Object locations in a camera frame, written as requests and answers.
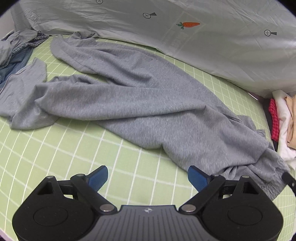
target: gray clothing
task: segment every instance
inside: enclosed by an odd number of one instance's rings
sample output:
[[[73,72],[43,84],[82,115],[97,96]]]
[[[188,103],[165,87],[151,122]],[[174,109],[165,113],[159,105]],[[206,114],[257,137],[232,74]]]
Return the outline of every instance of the gray clothing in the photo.
[[[32,52],[32,47],[25,47],[11,56],[8,65],[0,69],[0,89],[3,88],[10,75],[26,66]]]
[[[24,30],[13,33],[7,39],[0,41],[0,67],[6,66],[12,56],[12,50],[17,46],[30,42],[37,37],[35,30]]]
[[[18,119],[19,112],[26,104],[29,105],[26,101],[35,85],[44,81],[46,81],[46,64],[37,58],[32,64],[9,76],[0,92],[0,116],[8,118],[10,122]],[[23,125],[26,123],[25,118],[23,115],[21,120]]]
[[[35,79],[30,95],[19,93],[24,103],[12,105],[17,110],[9,115],[11,128],[48,126],[59,116],[95,121],[143,148],[163,147],[186,171],[195,165],[230,180],[248,175],[271,199],[283,190],[281,175],[289,168],[249,117],[235,115],[203,84],[155,54],[81,36],[54,38],[53,55],[78,71],[105,76],[108,84],[83,75]],[[35,71],[38,77],[44,69]],[[2,94],[0,115],[9,109]]]

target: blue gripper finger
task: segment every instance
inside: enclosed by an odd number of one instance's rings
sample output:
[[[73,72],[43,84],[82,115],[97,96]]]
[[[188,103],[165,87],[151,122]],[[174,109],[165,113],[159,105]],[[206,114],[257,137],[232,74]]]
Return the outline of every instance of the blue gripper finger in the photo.
[[[188,180],[200,192],[211,182],[211,177],[196,166],[190,166],[188,169]]]
[[[100,166],[85,177],[86,183],[96,192],[100,190],[107,180],[108,168],[106,166]]]

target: logo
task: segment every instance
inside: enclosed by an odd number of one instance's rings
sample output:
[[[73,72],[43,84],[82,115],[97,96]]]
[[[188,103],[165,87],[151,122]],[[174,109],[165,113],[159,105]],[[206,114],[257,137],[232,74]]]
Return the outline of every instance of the logo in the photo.
[[[153,210],[152,210],[151,208],[147,207],[147,208],[144,209],[144,211],[145,211],[146,213],[151,213]]]
[[[35,23],[41,23],[41,16],[34,13],[32,10],[27,9],[25,12],[25,17],[29,18]]]
[[[151,18],[151,16],[157,16],[156,15],[156,13],[150,13],[150,14],[148,14],[148,13],[143,13],[143,16],[144,16],[144,18],[147,18],[147,19],[149,19],[149,18]]]
[[[267,37],[269,37],[271,34],[273,34],[273,35],[277,35],[277,32],[271,32],[270,30],[265,30],[264,31],[264,34],[267,36]]]
[[[185,28],[192,28],[194,26],[198,26],[198,25],[200,25],[200,23],[193,23],[193,22],[182,23],[182,22],[180,22],[180,23],[177,23],[176,25],[181,27],[181,29],[184,29],[184,27]]]

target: red checkered cloth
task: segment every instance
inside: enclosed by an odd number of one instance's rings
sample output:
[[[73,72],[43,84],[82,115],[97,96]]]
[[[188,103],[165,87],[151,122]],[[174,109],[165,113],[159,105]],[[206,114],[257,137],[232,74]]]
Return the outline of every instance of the red checkered cloth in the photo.
[[[279,119],[277,117],[276,103],[274,99],[270,99],[268,110],[272,118],[271,139],[279,142]]]

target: denim fabric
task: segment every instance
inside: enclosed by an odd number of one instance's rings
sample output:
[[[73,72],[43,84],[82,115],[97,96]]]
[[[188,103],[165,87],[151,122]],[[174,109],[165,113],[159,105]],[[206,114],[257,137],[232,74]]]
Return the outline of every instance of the denim fabric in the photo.
[[[32,47],[26,47],[18,51],[11,56],[8,65],[0,69],[0,89],[4,87],[6,80],[10,75],[15,74],[26,65],[32,54],[32,51]]]
[[[41,31],[29,30],[18,31],[0,41],[0,70],[5,68],[13,54],[26,47],[37,47],[48,38]]]

